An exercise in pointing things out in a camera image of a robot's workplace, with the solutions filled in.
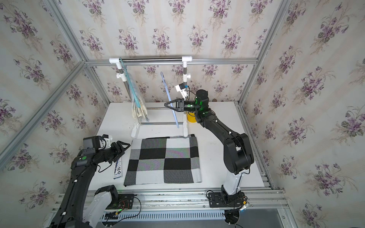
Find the light blue plastic hanger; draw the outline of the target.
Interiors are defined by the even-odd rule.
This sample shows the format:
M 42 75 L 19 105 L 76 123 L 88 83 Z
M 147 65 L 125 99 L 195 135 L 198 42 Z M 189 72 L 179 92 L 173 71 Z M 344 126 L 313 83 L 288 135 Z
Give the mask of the light blue plastic hanger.
M 164 88 L 165 88 L 165 91 L 166 91 L 166 94 L 167 94 L 168 100 L 169 100 L 169 102 L 171 102 L 171 96 L 170 96 L 170 92 L 169 92 L 169 89 L 168 89 L 168 85 L 167 85 L 167 83 L 166 83 L 166 80 L 165 80 L 165 78 L 164 78 L 164 74 L 163 74 L 163 72 L 162 72 L 162 71 L 160 72 L 160 75 L 161 75 L 161 78 L 162 78 L 163 86 L 164 86 Z M 173 113 L 173 116 L 174 116 L 174 119 L 175 119 L 175 124 L 176 124 L 177 128 L 179 129 L 180 127 L 179 127 L 179 122 L 178 122 L 178 119 L 177 119 L 176 113 L 175 113 L 175 111 L 174 111 L 174 110 L 172 110 L 172 113 Z

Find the blue cream plaid scarf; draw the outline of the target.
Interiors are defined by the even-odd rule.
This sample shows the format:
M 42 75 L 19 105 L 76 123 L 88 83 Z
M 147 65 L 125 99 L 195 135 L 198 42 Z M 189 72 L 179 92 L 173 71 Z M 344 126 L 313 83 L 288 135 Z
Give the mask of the blue cream plaid scarf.
M 150 121 L 145 100 L 131 74 L 125 73 L 132 103 L 132 116 L 138 124 L 143 120 Z

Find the black white checkered scarf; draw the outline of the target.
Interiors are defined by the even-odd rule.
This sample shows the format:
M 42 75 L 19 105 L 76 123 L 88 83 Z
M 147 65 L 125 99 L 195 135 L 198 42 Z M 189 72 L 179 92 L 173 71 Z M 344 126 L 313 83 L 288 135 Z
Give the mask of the black white checkered scarf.
M 125 187 L 201 182 L 198 142 L 195 135 L 132 141 Z

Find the teal plastic hanger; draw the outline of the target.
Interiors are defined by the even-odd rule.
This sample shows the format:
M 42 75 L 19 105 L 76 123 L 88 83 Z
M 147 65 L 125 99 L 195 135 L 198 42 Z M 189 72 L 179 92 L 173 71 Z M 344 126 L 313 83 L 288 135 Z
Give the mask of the teal plastic hanger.
M 128 94 L 131 102 L 134 102 L 137 108 L 142 108 L 142 100 L 139 95 L 139 91 L 137 90 L 137 86 L 133 80 L 133 77 L 128 73 L 127 67 L 121 58 L 117 58 L 116 63 L 118 69 L 118 78 L 122 79 L 122 81 L 127 84 L 126 88 L 128 90 Z

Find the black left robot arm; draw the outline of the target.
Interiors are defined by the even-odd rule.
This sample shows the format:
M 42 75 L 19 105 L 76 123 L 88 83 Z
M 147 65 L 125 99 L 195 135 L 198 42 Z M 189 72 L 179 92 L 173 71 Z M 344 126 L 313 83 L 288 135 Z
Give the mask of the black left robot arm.
M 100 163 L 113 164 L 131 145 L 126 142 L 111 142 L 108 135 L 83 139 L 83 149 L 71 164 L 70 181 L 59 209 L 50 222 L 51 228 L 95 228 L 106 208 L 118 200 L 114 185 L 99 188 L 88 206 L 84 208 L 89 185 Z

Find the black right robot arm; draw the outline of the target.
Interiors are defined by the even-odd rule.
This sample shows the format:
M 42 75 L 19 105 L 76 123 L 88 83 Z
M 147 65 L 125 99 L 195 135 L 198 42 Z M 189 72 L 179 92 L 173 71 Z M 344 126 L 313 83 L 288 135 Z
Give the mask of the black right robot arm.
M 193 113 L 197 123 L 213 133 L 223 145 L 223 161 L 228 170 L 225 183 L 221 187 L 221 199 L 225 204 L 243 199 L 240 184 L 244 174 L 251 172 L 254 163 L 249 137 L 233 131 L 220 121 L 209 107 L 208 91 L 200 89 L 193 101 L 182 98 L 164 103 L 166 108 L 176 112 Z

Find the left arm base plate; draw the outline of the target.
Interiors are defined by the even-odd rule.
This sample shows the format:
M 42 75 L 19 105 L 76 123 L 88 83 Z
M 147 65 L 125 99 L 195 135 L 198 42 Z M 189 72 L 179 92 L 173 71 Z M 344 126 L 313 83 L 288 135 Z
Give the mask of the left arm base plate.
M 130 210 L 134 204 L 134 194 L 119 194 L 118 199 L 112 201 L 106 210 Z

